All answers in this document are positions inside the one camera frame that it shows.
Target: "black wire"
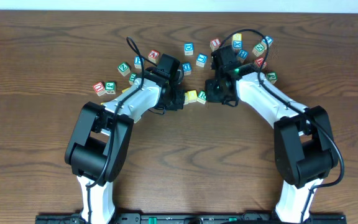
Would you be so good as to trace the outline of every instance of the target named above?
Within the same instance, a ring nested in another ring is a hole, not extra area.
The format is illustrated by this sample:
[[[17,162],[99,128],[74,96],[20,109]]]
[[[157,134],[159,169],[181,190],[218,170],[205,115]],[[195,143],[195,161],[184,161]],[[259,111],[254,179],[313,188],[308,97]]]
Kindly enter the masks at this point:
[[[139,49],[137,48],[134,40],[132,39],[132,37],[127,37],[126,38],[127,40],[127,43],[129,45],[129,47],[139,56],[139,58],[144,58],[141,54],[140,54],[140,51]],[[155,63],[151,62],[150,60],[146,59],[146,61],[152,63],[153,65],[157,66]],[[117,103],[117,106],[116,106],[116,109],[114,110],[114,116],[112,117],[112,128],[110,129],[110,144],[109,144],[109,149],[108,149],[108,154],[107,154],[107,159],[106,159],[106,162],[104,163],[104,166],[102,168],[102,172],[101,174],[99,175],[99,177],[90,185],[86,185],[86,189],[88,191],[88,198],[87,198],[87,201],[88,201],[88,223],[90,224],[91,223],[91,208],[90,208],[90,205],[91,205],[91,191],[90,189],[94,186],[96,186],[100,180],[102,180],[104,178],[104,175],[106,174],[106,171],[107,171],[107,168],[109,166],[109,163],[110,163],[110,159],[111,159],[111,154],[112,154],[112,146],[114,144],[114,131],[116,129],[116,124],[117,124],[117,117],[118,117],[118,111],[119,109],[121,109],[121,107],[123,106],[124,102],[129,99],[133,94],[135,94],[137,91],[141,90],[142,87],[143,87],[143,83],[144,83],[144,64],[143,63],[140,63],[140,66],[142,67],[142,79],[140,81],[140,85],[132,92],[130,92],[127,96],[125,96],[121,101],[119,101]]]
[[[295,108],[294,106],[291,105],[291,102],[286,102],[285,100],[281,99],[277,94],[275,94],[271,89],[269,89],[265,83],[264,83],[264,80],[262,80],[260,78],[260,73],[262,72],[262,67],[263,67],[263,64],[265,63],[266,59],[267,59],[267,56],[269,54],[269,45],[268,45],[268,42],[267,42],[267,39],[265,38],[265,36],[260,33],[259,31],[257,30],[253,30],[253,29],[242,29],[242,30],[238,30],[238,31],[235,31],[234,33],[232,33],[231,35],[229,35],[228,37],[226,37],[223,41],[222,41],[222,44],[219,46],[219,47],[222,47],[223,44],[225,43],[225,41],[227,41],[230,37],[232,37],[234,34],[236,33],[240,33],[240,32],[253,32],[253,33],[256,33],[258,35],[260,35],[264,40],[265,40],[265,43],[266,43],[266,55],[264,57],[264,60],[261,64],[261,66],[259,67],[259,70],[257,72],[257,76],[258,76],[258,82],[259,82],[259,85],[262,86],[268,93],[270,93],[272,96],[274,96],[276,99],[278,99],[280,102],[282,102],[286,107],[290,108],[291,110],[297,112],[298,114],[300,114],[302,117],[304,117],[304,119],[308,120],[310,122],[310,124],[312,124],[313,126],[315,126],[319,131],[322,132],[322,134],[328,139],[328,141],[332,144],[335,152],[337,153],[338,155],[338,160],[339,160],[339,165],[340,165],[340,168],[341,168],[341,171],[339,173],[339,176],[338,178],[331,182],[331,183],[327,183],[327,184],[319,184],[319,185],[314,185],[312,186],[310,189],[309,189],[309,194],[308,194],[308,197],[306,199],[306,203],[305,203],[305,206],[303,207],[303,210],[301,212],[301,220],[300,222],[302,223],[303,222],[303,217],[305,215],[305,212],[306,212],[306,209],[308,207],[308,204],[309,204],[309,201],[310,201],[310,198],[311,198],[311,194],[314,193],[314,190],[315,189],[318,189],[318,188],[323,188],[323,187],[331,187],[331,186],[334,186],[334,185],[337,185],[338,183],[340,183],[340,181],[343,179],[344,177],[344,174],[345,174],[345,164],[344,164],[344,161],[343,161],[343,157],[342,157],[342,154],[338,148],[338,146],[335,144],[334,140],[332,139],[332,137],[328,134],[328,132],[319,124],[317,123],[316,121],[314,121],[313,119],[311,119],[308,115],[306,115],[304,112],[298,110],[297,108]]]

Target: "alphabet block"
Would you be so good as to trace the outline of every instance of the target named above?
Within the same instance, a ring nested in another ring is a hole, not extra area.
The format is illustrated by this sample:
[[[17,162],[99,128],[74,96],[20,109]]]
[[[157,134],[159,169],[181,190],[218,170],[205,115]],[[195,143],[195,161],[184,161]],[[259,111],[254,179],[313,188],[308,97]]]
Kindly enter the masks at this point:
[[[123,62],[122,64],[118,65],[118,72],[121,73],[122,76],[126,76],[130,74],[131,68],[127,63]]]
[[[245,50],[240,50],[240,52],[237,54],[237,59],[242,63],[247,58],[248,52]]]
[[[242,41],[238,41],[238,40],[233,41],[232,47],[234,52],[239,52],[242,49]]]
[[[142,69],[142,64],[140,62],[139,56],[135,57],[135,68]]]
[[[136,73],[132,73],[131,76],[129,77],[129,84],[133,85],[135,79],[136,79]]]
[[[189,94],[185,93],[185,103],[183,105],[189,104]]]
[[[262,65],[262,62],[264,61],[264,58],[258,58],[255,60],[254,64],[260,68],[260,66]],[[262,66],[262,69],[264,69],[266,67],[267,63],[265,62],[264,65]]]
[[[200,93],[198,94],[197,101],[202,104],[206,103],[206,94],[203,90],[201,90]]]
[[[183,73],[184,75],[191,75],[191,65],[190,63],[183,63],[182,64],[182,67],[183,67]]]
[[[93,85],[93,89],[98,96],[101,96],[106,93],[103,83],[101,83],[101,82],[98,82],[97,84]]]
[[[200,67],[204,67],[207,58],[208,58],[207,55],[199,54],[198,57],[197,57],[196,65],[200,66]]]
[[[269,37],[269,36],[265,36],[266,40],[267,40],[267,45],[270,47],[273,43],[273,38]],[[260,42],[260,44],[262,44],[265,48],[266,47],[266,42],[265,39],[262,39],[262,41]]]
[[[197,101],[197,91],[196,90],[188,91],[187,94],[189,96],[189,103],[194,103]]]
[[[271,83],[274,84],[277,81],[277,74],[275,72],[270,72],[266,75],[266,79]]]
[[[254,49],[252,50],[252,53],[254,53],[256,57],[259,57],[264,52],[265,52],[265,47],[262,44],[255,45]]]
[[[106,93],[107,94],[116,94],[116,83],[115,82],[106,82]]]
[[[149,53],[149,60],[158,64],[158,61],[160,60],[160,52],[158,52],[156,50],[152,50]]]
[[[214,39],[214,40],[211,40],[211,43],[209,43],[209,46],[211,47],[211,50],[214,52],[216,49],[219,48],[219,46],[221,45],[221,40],[219,40],[218,38],[217,39]]]
[[[185,43],[184,49],[185,49],[185,55],[193,55],[194,52],[193,43]]]

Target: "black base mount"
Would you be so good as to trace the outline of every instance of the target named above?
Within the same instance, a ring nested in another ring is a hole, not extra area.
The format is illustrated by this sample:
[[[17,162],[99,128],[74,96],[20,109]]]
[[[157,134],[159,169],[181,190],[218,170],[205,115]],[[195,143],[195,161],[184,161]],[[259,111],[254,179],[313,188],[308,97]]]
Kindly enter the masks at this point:
[[[38,215],[35,224],[80,224],[80,214]],[[243,215],[141,215],[138,213],[120,213],[109,224],[278,224],[284,223],[274,219],[266,212],[247,212]],[[346,224],[345,215],[310,215],[307,224]]]

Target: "black bracket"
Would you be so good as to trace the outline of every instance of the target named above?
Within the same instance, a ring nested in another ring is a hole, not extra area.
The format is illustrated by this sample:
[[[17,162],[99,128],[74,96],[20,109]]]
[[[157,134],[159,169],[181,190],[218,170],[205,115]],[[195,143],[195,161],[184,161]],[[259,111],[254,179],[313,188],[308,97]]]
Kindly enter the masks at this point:
[[[305,114],[321,125],[333,139],[328,114],[322,107],[308,109]],[[311,135],[311,140],[301,142],[300,131]],[[274,154],[281,176],[297,188],[317,178],[327,177],[338,164],[337,154],[328,138],[301,115],[285,117],[274,123]]]
[[[100,133],[102,130],[111,131],[114,114],[106,111],[103,106],[88,102],[84,105],[78,117],[70,142],[65,153],[65,162],[71,165],[73,174],[96,180],[107,159],[107,142],[91,137],[91,132]],[[102,186],[112,182],[121,171],[127,155],[134,120],[122,114],[117,116],[114,144],[107,171],[98,183]]]

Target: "yellow block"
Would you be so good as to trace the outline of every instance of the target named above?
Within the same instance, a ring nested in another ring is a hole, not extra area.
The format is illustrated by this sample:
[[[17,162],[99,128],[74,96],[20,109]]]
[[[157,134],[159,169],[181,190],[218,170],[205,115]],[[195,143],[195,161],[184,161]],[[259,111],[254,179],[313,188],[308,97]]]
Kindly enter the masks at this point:
[[[125,93],[125,91],[127,91],[127,90],[129,90],[130,89],[130,87],[129,88],[126,88],[125,90],[122,90],[121,92],[122,93]]]
[[[189,95],[189,103],[194,103],[197,101],[197,91],[196,90],[188,91],[187,94]]]
[[[185,103],[183,105],[186,105],[189,103],[189,94],[185,93]]]
[[[232,41],[234,41],[234,40],[241,41],[241,39],[242,39],[242,35],[241,35],[241,34],[234,34],[234,35],[232,36]]]

